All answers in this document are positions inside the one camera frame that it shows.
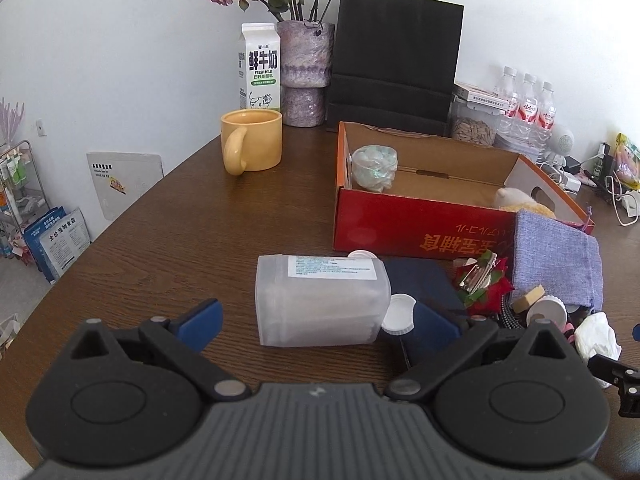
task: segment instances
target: white speaker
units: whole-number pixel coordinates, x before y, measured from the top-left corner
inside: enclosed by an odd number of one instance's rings
[[[547,146],[550,151],[565,156],[569,155],[574,148],[574,143],[574,133],[566,126],[556,124],[551,130],[551,137]]]
[[[551,130],[551,137],[549,137],[546,145],[547,152],[545,158],[549,162],[557,162],[560,167],[564,166],[564,156],[569,155],[574,148],[575,137],[574,133],[561,124],[556,124]]]

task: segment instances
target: mug handle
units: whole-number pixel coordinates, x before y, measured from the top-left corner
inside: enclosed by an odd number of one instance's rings
[[[246,161],[242,160],[242,143],[246,132],[246,126],[240,126],[226,140],[222,159],[225,161],[225,169],[229,174],[240,175],[244,173]]]

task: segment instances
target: plastic bag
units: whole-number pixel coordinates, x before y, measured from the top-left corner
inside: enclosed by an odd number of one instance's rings
[[[372,144],[358,148],[351,156],[351,173],[359,186],[382,193],[390,189],[398,169],[398,154],[388,146]]]
[[[585,364],[596,354],[617,359],[622,352],[622,347],[616,341],[616,333],[609,326],[604,312],[587,316],[575,329],[575,349]],[[610,386],[606,381],[597,378],[596,381],[601,388]]]
[[[616,176],[631,189],[640,189],[640,150],[624,134],[616,137]]]

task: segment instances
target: wooden block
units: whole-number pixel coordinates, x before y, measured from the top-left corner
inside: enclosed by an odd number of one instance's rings
[[[531,305],[533,305],[544,295],[545,289],[542,287],[542,285],[538,285],[532,288],[523,297],[518,298],[516,301],[514,301],[511,305],[511,308],[516,314],[519,314],[521,312],[524,312],[525,310],[528,310]]]

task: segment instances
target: black paper bag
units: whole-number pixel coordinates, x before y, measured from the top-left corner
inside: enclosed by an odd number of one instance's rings
[[[340,0],[328,128],[354,121],[443,135],[462,13],[438,0]]]

